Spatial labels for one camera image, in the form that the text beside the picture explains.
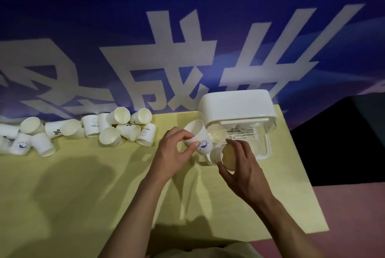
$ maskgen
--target pink floor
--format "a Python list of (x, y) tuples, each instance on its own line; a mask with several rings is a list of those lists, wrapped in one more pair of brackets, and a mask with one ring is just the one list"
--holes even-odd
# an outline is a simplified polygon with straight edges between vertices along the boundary
[[(310, 236), (327, 257), (385, 257), (385, 183), (314, 187), (329, 232)], [(265, 258), (281, 257), (272, 240), (251, 243)]]

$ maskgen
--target left hand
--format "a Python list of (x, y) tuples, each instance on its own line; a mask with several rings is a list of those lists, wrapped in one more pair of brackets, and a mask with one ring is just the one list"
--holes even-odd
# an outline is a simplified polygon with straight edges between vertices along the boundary
[(166, 184), (176, 172), (188, 161), (200, 144), (196, 141), (183, 152), (177, 148), (178, 142), (193, 138), (194, 135), (179, 127), (173, 127), (159, 142), (151, 167), (146, 178)]

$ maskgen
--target forearm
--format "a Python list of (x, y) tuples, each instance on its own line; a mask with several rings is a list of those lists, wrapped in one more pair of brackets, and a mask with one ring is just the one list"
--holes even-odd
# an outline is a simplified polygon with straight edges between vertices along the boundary
[(131, 204), (100, 253), (100, 258), (143, 258), (163, 183), (144, 178)]
[(325, 257), (277, 199), (253, 207), (283, 258)]

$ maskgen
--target right hand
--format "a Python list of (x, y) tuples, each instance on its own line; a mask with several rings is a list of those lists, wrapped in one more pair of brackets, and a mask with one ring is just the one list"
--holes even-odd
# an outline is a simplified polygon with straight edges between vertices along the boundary
[(268, 206), (275, 197), (250, 145), (246, 141), (226, 139), (235, 151), (235, 172), (231, 174), (218, 162), (219, 173), (230, 189), (254, 210)]

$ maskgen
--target clothing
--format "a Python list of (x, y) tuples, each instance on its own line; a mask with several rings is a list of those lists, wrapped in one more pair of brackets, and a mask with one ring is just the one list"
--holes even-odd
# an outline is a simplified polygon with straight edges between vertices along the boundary
[(249, 243), (234, 243), (224, 248), (195, 249), (185, 252), (171, 249), (155, 255), (154, 258), (263, 258)]

